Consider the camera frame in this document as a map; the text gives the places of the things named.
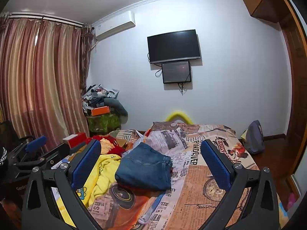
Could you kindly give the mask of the blue denim jacket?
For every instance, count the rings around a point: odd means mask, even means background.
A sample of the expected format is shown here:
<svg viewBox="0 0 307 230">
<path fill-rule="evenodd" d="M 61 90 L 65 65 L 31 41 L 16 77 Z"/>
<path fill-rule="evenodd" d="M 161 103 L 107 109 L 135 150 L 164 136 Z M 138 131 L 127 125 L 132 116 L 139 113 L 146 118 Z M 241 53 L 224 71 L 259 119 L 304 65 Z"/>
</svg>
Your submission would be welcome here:
<svg viewBox="0 0 307 230">
<path fill-rule="evenodd" d="M 167 191 L 171 188 L 171 172 L 171 157 L 140 143 L 121 158 L 115 180 L 124 185 Z"/>
</svg>

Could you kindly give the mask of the red white box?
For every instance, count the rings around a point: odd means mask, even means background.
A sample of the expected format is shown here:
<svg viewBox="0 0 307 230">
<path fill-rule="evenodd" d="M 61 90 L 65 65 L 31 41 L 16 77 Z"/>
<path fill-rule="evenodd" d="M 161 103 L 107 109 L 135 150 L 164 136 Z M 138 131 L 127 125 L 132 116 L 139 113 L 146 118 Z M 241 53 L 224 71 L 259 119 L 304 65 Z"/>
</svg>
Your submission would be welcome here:
<svg viewBox="0 0 307 230">
<path fill-rule="evenodd" d="M 72 149 L 79 145 L 80 143 L 85 142 L 87 139 L 86 133 L 84 132 L 77 132 L 75 134 L 66 136 L 63 138 L 63 142 L 68 144 L 68 146 Z"/>
</svg>

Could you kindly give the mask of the pink croc shoe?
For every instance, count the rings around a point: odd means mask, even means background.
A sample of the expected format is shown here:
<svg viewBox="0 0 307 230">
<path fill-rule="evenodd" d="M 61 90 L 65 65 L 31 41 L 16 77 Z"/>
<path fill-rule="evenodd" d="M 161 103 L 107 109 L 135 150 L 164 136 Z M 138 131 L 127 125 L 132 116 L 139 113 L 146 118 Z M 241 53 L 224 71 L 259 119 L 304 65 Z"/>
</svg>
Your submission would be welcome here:
<svg viewBox="0 0 307 230">
<path fill-rule="evenodd" d="M 288 197 L 288 202 L 287 202 L 287 211 L 295 204 L 296 198 L 294 193 L 290 193 Z"/>
</svg>

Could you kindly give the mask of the grey blue backpack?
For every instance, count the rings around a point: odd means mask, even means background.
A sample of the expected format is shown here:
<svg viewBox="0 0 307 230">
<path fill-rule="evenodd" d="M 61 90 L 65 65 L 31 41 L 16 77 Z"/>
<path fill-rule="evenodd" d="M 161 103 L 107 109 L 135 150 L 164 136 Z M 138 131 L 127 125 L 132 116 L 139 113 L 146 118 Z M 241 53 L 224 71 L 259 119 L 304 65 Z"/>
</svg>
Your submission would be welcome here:
<svg viewBox="0 0 307 230">
<path fill-rule="evenodd" d="M 243 146 L 251 155 L 259 154 L 265 150 L 262 127 L 258 120 L 249 125 L 241 135 L 241 139 Z"/>
</svg>

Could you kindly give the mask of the green patterned box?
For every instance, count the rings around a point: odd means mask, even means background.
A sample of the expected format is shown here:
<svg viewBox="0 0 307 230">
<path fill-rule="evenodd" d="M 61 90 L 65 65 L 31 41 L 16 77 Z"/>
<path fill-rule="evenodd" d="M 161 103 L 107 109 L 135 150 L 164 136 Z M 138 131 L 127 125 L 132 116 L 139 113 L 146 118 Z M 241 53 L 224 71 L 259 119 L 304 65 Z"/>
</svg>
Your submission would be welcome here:
<svg viewBox="0 0 307 230">
<path fill-rule="evenodd" d="M 111 131 L 121 129 L 120 117 L 116 113 L 97 116 L 87 116 L 88 129 L 92 133 L 106 135 Z"/>
</svg>

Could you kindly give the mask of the newspaper print bed cover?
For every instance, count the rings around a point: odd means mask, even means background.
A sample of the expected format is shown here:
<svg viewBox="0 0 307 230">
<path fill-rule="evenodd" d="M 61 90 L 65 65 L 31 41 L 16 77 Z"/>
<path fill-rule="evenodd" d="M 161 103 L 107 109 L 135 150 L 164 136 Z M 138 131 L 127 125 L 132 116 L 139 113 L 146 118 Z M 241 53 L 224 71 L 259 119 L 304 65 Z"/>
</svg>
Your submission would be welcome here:
<svg viewBox="0 0 307 230">
<path fill-rule="evenodd" d="M 135 194 L 115 182 L 108 195 L 113 199 L 103 229 L 198 229 L 224 196 L 202 158 L 200 147 L 211 140 L 231 162 L 257 170 L 257 164 L 224 125 L 189 125 L 155 122 L 142 135 L 136 130 L 116 130 L 111 136 L 126 151 L 140 143 L 171 157 L 171 189 L 157 196 Z"/>
</svg>

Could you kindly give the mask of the orange box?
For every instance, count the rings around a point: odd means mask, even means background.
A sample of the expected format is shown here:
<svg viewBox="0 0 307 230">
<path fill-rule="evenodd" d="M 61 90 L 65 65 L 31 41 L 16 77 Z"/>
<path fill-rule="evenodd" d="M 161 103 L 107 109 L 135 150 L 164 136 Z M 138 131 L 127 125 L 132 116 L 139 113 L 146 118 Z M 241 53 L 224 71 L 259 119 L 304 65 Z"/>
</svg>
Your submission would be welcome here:
<svg viewBox="0 0 307 230">
<path fill-rule="evenodd" d="M 91 110 L 92 116 L 98 116 L 98 115 L 107 114 L 107 113 L 110 113 L 109 106 L 102 106 L 102 107 L 94 108 Z"/>
</svg>

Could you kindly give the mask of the red plush toy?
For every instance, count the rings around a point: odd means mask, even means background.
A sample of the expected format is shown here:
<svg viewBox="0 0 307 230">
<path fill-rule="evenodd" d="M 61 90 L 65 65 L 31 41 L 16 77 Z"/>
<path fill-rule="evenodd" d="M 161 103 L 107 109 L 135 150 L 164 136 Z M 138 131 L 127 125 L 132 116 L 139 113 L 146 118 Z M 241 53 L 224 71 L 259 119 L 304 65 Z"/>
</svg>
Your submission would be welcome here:
<svg viewBox="0 0 307 230">
<path fill-rule="evenodd" d="M 102 155 L 116 154 L 121 157 L 125 152 L 125 149 L 121 147 L 116 138 L 112 136 L 93 136 L 92 139 L 97 140 L 100 143 L 100 153 Z"/>
</svg>

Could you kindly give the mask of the yellow cartoon garment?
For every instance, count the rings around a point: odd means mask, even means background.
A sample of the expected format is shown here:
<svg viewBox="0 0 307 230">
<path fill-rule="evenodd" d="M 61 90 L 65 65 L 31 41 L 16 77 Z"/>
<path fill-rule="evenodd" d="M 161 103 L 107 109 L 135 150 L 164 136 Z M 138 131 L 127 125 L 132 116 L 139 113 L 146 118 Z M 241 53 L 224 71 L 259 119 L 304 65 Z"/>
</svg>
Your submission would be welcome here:
<svg viewBox="0 0 307 230">
<path fill-rule="evenodd" d="M 113 199 L 107 194 L 115 180 L 121 157 L 117 154 L 100 155 L 84 186 L 76 190 L 78 197 L 93 218 L 104 228 L 109 218 Z"/>
</svg>

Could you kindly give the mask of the striped pink curtain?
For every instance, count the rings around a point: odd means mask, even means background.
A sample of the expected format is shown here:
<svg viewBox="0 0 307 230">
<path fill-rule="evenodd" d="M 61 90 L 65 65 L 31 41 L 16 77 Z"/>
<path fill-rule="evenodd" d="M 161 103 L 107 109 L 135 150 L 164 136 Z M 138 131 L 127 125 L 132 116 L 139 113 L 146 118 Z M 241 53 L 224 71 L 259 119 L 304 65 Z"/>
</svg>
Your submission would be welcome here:
<svg viewBox="0 0 307 230">
<path fill-rule="evenodd" d="M 19 136 L 46 136 L 45 152 L 88 133 L 82 109 L 91 27 L 1 17 L 1 115 Z"/>
</svg>

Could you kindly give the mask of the dark grey cushion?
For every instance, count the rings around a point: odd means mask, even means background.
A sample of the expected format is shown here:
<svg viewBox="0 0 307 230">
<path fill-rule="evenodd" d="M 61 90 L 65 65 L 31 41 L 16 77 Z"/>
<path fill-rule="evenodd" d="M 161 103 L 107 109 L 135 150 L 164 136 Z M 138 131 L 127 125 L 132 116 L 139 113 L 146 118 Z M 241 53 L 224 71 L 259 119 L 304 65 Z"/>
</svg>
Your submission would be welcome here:
<svg viewBox="0 0 307 230">
<path fill-rule="evenodd" d="M 105 106 L 113 108 L 121 116 L 127 117 L 128 112 L 124 106 L 115 98 L 104 98 Z"/>
</svg>

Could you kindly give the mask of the yellow curved pillow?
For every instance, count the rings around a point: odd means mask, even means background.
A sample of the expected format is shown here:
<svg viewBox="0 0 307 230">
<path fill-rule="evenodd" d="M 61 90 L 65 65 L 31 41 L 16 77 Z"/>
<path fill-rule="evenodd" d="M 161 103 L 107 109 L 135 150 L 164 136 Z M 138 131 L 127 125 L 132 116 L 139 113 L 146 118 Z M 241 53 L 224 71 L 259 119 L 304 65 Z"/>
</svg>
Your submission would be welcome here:
<svg viewBox="0 0 307 230">
<path fill-rule="evenodd" d="M 166 117 L 165 121 L 166 122 L 174 122 L 177 119 L 180 119 L 185 124 L 190 124 L 190 125 L 193 124 L 193 122 L 190 119 L 190 117 L 187 114 L 185 114 L 184 112 L 182 112 L 182 111 L 174 111 L 174 112 L 172 112 L 169 116 Z"/>
</svg>

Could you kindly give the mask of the white air conditioner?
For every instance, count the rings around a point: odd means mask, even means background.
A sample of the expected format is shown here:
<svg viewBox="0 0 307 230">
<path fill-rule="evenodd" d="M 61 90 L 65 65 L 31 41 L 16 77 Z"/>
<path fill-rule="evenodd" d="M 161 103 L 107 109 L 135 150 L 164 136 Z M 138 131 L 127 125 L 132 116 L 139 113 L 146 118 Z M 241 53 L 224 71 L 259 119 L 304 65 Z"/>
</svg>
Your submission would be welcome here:
<svg viewBox="0 0 307 230">
<path fill-rule="evenodd" d="M 102 22 L 95 24 L 95 36 L 98 41 L 135 27 L 135 16 L 127 11 Z"/>
</svg>

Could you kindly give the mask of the small black wall monitor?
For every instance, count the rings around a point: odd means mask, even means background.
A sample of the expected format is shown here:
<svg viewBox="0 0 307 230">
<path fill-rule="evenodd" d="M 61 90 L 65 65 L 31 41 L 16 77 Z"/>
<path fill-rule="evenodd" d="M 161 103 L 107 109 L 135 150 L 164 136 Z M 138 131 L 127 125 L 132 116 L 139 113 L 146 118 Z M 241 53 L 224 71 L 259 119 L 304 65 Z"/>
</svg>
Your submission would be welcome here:
<svg viewBox="0 0 307 230">
<path fill-rule="evenodd" d="M 191 82 L 191 65 L 189 61 L 168 62 L 162 65 L 164 84 Z"/>
</svg>

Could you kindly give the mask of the black wall television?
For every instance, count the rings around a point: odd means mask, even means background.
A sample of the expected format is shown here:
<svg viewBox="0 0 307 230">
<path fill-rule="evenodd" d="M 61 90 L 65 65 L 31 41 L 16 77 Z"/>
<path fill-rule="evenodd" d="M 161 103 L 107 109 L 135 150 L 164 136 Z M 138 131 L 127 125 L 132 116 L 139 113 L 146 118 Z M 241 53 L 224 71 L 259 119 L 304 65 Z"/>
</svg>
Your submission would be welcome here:
<svg viewBox="0 0 307 230">
<path fill-rule="evenodd" d="M 195 29 L 148 36 L 147 44 L 151 64 L 201 58 Z"/>
</svg>

